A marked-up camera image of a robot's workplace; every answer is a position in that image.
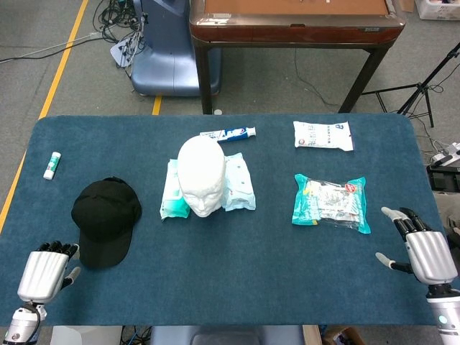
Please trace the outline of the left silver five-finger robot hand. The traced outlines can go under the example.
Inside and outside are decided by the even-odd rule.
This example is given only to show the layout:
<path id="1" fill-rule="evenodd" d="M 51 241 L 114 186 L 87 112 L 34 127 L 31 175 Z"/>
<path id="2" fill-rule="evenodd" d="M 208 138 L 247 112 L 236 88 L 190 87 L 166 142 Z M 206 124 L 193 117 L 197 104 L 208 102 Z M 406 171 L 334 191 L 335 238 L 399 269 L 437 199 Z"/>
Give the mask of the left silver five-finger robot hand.
<path id="1" fill-rule="evenodd" d="M 47 304 L 58 292 L 72 285 L 81 268 L 74 267 L 66 274 L 71 259 L 78 259 L 78 244 L 60 241 L 44 242 L 30 252 L 19 283 L 17 295 L 26 303 Z"/>

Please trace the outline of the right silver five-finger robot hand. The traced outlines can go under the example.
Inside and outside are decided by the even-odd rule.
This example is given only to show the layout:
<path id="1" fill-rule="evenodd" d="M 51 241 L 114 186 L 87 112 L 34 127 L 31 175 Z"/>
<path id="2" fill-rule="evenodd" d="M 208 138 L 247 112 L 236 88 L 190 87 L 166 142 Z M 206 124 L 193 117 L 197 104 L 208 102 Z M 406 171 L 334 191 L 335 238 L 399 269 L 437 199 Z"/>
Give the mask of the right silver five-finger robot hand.
<path id="1" fill-rule="evenodd" d="M 415 275 L 425 285 L 442 285 L 454 281 L 458 272 L 445 236 L 432 230 L 409 208 L 381 208 L 395 225 L 408 253 L 409 262 L 402 263 L 377 252 L 375 257 L 391 270 Z"/>

